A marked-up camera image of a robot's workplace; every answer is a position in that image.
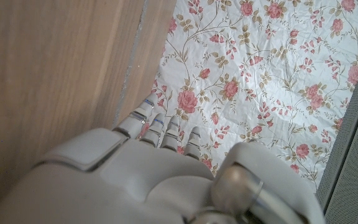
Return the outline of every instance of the pink rose print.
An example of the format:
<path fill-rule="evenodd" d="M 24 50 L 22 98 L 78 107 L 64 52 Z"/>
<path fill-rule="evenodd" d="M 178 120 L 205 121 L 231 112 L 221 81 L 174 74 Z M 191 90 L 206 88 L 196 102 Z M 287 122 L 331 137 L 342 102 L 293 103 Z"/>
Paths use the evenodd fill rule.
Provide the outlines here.
<path fill-rule="evenodd" d="M 295 45 L 296 43 L 298 43 L 296 39 L 291 39 L 290 44 Z"/>
<path fill-rule="evenodd" d="M 205 164 L 209 169 L 212 168 L 212 159 L 204 159 L 204 158 L 202 158 L 201 161 L 204 162 L 204 164 Z"/>
<path fill-rule="evenodd" d="M 300 65 L 299 67 L 303 70 L 306 70 L 308 73 L 311 73 L 310 65 L 313 63 L 312 59 L 305 58 L 305 64 Z"/>
<path fill-rule="evenodd" d="M 333 126 L 333 128 L 334 128 L 336 131 L 339 131 L 339 130 L 341 129 L 342 122 L 343 122 L 343 118 L 335 119 L 335 120 L 334 120 L 335 125 Z"/>
<path fill-rule="evenodd" d="M 325 129 L 323 129 L 323 132 L 321 134 L 321 137 L 323 137 L 322 141 L 321 142 L 324 142 L 324 143 L 330 143 L 331 142 L 331 137 L 328 136 L 328 131 L 326 131 Z"/>
<path fill-rule="evenodd" d="M 321 16 L 320 20 L 318 20 L 318 14 L 320 13 L 320 10 L 315 10 L 313 12 L 313 15 L 310 17 L 310 19 L 313 19 L 313 21 L 311 22 L 313 25 L 317 24 L 318 27 L 322 28 L 323 27 L 323 22 L 325 21 L 324 17 Z"/>
<path fill-rule="evenodd" d="M 203 8 L 200 6 L 200 0 L 192 0 L 192 2 L 188 2 L 189 6 L 194 6 L 194 8 L 189 8 L 189 12 L 192 14 L 197 14 L 197 8 L 198 8 L 198 12 L 202 13 L 203 12 Z"/>
<path fill-rule="evenodd" d="M 261 131 L 262 131 L 262 127 L 258 125 L 252 129 L 252 134 L 255 135 Z"/>
<path fill-rule="evenodd" d="M 215 149 L 217 149 L 219 147 L 219 143 L 218 142 L 215 142 L 214 146 L 213 146 Z"/>
<path fill-rule="evenodd" d="M 178 151 L 179 154 L 183 155 L 183 153 L 185 152 L 185 149 L 183 147 L 181 147 L 181 146 L 178 146 L 177 151 Z"/>
<path fill-rule="evenodd" d="M 159 106 L 163 107 L 164 99 L 161 99 L 157 104 L 158 104 Z"/>
<path fill-rule="evenodd" d="M 235 40 L 231 40 L 230 44 L 229 44 L 229 50 L 227 50 L 226 55 L 230 54 L 230 59 L 233 60 L 234 59 L 234 55 L 233 52 L 237 52 L 236 47 L 234 46 L 234 44 L 236 44 Z"/>
<path fill-rule="evenodd" d="M 341 30 L 343 29 L 343 22 L 341 19 L 334 19 L 333 26 L 331 30 L 335 32 L 335 35 L 339 35 Z"/>
<path fill-rule="evenodd" d="M 192 13 L 192 14 L 197 14 L 196 9 L 193 9 L 193 8 L 189 8 L 189 12 Z"/>
<path fill-rule="evenodd" d="M 294 170 L 297 174 L 299 174 L 299 167 L 295 164 L 292 164 L 291 166 L 291 169 Z"/>
<path fill-rule="evenodd" d="M 314 49 L 314 42 L 312 40 L 309 43 L 305 42 L 304 45 L 301 45 L 301 49 L 304 49 L 305 52 L 308 52 L 310 50 L 310 52 L 312 54 L 314 54 L 316 52 Z M 312 62 L 313 62 L 312 59 L 310 59 L 309 61 L 306 61 L 306 59 L 305 59 L 305 65 L 307 65 L 308 63 L 312 63 Z"/>
<path fill-rule="evenodd" d="M 169 33 L 172 34 L 173 31 L 177 29 L 177 22 L 174 18 L 171 19 L 171 23 L 169 23 Z"/>
<path fill-rule="evenodd" d="M 179 93 L 178 106 L 180 109 L 183 109 L 186 113 L 194 113 L 196 105 L 197 98 L 195 97 L 194 92 L 185 90 Z"/>
<path fill-rule="evenodd" d="M 356 85 L 358 82 L 358 66 L 353 65 L 351 69 L 349 69 L 348 75 L 349 77 L 347 78 L 347 81 L 353 85 Z"/>
<path fill-rule="evenodd" d="M 354 4 L 354 0 L 342 0 L 341 5 L 348 12 L 353 11 L 356 6 L 356 4 Z"/>
<path fill-rule="evenodd" d="M 253 13 L 252 4 L 249 3 L 249 2 L 246 2 L 246 3 L 242 4 L 241 5 L 241 12 L 245 16 L 251 15 Z"/>
<path fill-rule="evenodd" d="M 299 158 L 306 159 L 306 156 L 309 154 L 309 147 L 307 144 L 301 144 L 296 147 L 296 154 Z"/>
<path fill-rule="evenodd" d="M 149 129 L 149 127 L 150 127 L 149 122 L 146 122 L 143 125 L 142 131 L 140 132 L 139 136 L 142 137 L 146 133 L 146 131 Z"/>
<path fill-rule="evenodd" d="M 212 115 L 211 115 L 211 120 L 213 121 L 213 123 L 216 125 L 216 124 L 218 124 L 218 122 L 219 122 L 219 116 L 218 116 L 218 113 L 217 112 L 215 112 L 215 113 L 213 113 Z"/>
<path fill-rule="evenodd" d="M 318 129 L 317 129 L 317 126 L 316 126 L 316 125 L 311 124 L 311 125 L 309 126 L 309 131 L 310 131 L 311 133 L 315 133 L 317 130 L 318 130 Z"/>
<path fill-rule="evenodd" d="M 308 96 L 308 98 L 312 99 L 318 91 L 318 85 L 314 84 L 311 87 L 308 88 L 308 90 L 306 91 L 306 94 Z"/>
<path fill-rule="evenodd" d="M 342 122 L 343 122 L 343 118 L 338 119 L 338 122 L 337 122 L 337 124 L 336 124 L 336 128 L 337 128 L 338 130 L 341 128 Z"/>
<path fill-rule="evenodd" d="M 267 39 L 270 40 L 270 38 L 271 38 L 272 36 L 274 36 L 274 34 L 276 33 L 276 31 L 275 31 L 275 30 L 267 29 L 267 30 L 265 30 L 265 33 L 267 34 Z"/>
<path fill-rule="evenodd" d="M 269 7 L 265 6 L 265 10 L 272 19 L 278 19 L 282 17 L 284 12 L 283 6 L 280 6 L 280 4 L 277 3 L 271 3 Z"/>
<path fill-rule="evenodd" d="M 290 33 L 290 36 L 291 36 L 292 38 L 295 38 L 295 37 L 297 37 L 298 33 L 299 33 L 299 31 L 297 31 L 296 29 L 293 29 L 293 30 L 291 31 L 291 33 Z"/>
<path fill-rule="evenodd" d="M 237 87 L 237 83 L 235 81 L 231 81 L 226 83 L 223 90 L 224 90 L 224 95 L 227 98 L 229 98 L 229 97 L 233 97 L 237 93 L 237 91 L 239 91 L 239 88 Z"/>
<path fill-rule="evenodd" d="M 251 66 L 256 65 L 259 62 L 261 62 L 263 59 L 264 59 L 263 57 L 255 56 L 254 59 L 249 60 L 249 65 Z"/>
<path fill-rule="evenodd" d="M 325 63 L 328 65 L 328 67 L 331 67 L 331 71 L 335 72 L 332 76 L 333 79 L 336 80 L 336 77 L 339 73 L 339 67 L 341 66 L 341 62 L 339 60 L 334 61 L 332 56 L 329 56 L 329 60 L 325 60 Z"/>
<path fill-rule="evenodd" d="M 206 79 L 208 78 L 210 72 L 211 71 L 209 70 L 209 68 L 202 69 L 202 71 L 200 71 L 199 77 L 201 77 L 202 79 Z"/>
<path fill-rule="evenodd" d="M 321 106 L 321 103 L 323 102 L 323 96 L 321 95 L 315 95 L 312 97 L 310 106 L 313 110 L 317 110 Z"/>
<path fill-rule="evenodd" d="M 223 37 L 219 37 L 217 34 L 213 35 L 211 38 L 209 38 L 210 41 L 215 43 L 223 43 Z"/>

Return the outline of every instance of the wooden wall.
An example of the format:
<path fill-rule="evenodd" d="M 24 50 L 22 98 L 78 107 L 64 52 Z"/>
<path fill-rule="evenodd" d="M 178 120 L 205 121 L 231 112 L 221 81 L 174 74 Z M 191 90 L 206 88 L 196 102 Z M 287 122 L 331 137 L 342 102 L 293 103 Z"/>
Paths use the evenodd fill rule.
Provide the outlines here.
<path fill-rule="evenodd" d="M 46 151 L 150 93 L 175 2 L 0 0 L 0 199 Z"/>

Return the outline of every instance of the wood grain surface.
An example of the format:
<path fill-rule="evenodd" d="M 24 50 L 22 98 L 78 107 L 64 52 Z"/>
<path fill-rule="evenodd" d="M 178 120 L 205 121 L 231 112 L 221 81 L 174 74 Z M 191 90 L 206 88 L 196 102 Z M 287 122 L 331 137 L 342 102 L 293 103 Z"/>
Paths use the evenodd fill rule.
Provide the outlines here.
<path fill-rule="evenodd" d="M 148 51 L 162 49 L 172 16 L 164 2 L 147 1 L 155 7 L 146 16 L 158 13 L 140 33 L 149 48 L 138 62 L 151 67 L 138 70 L 144 80 L 155 76 L 161 50 Z M 112 126 L 143 8 L 144 0 L 0 0 L 0 199 L 52 147 Z M 126 108 L 139 102 L 124 98 Z"/>
<path fill-rule="evenodd" d="M 145 15 L 147 22 L 142 28 L 145 32 L 140 35 L 134 66 L 127 81 L 131 89 L 126 90 L 118 121 L 122 121 L 152 89 L 175 4 L 176 0 L 164 1 L 163 4 L 158 0 L 149 1 Z"/>

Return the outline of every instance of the floral bedsheet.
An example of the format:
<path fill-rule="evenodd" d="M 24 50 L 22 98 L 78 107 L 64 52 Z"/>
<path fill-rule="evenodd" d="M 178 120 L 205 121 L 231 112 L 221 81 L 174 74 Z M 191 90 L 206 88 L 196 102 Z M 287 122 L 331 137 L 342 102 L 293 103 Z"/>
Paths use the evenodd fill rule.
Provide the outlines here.
<path fill-rule="evenodd" d="M 358 1 L 178 0 L 152 92 L 214 174 L 256 138 L 316 190 L 357 81 Z"/>

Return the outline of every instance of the white fabric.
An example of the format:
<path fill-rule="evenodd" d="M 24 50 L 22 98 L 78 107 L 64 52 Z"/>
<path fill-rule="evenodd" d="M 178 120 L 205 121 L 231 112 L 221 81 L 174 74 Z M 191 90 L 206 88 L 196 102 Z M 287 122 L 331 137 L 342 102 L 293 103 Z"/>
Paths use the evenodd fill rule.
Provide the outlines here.
<path fill-rule="evenodd" d="M 257 138 L 317 189 L 358 80 L 358 1 L 178 0 L 152 92 L 201 160 Z"/>

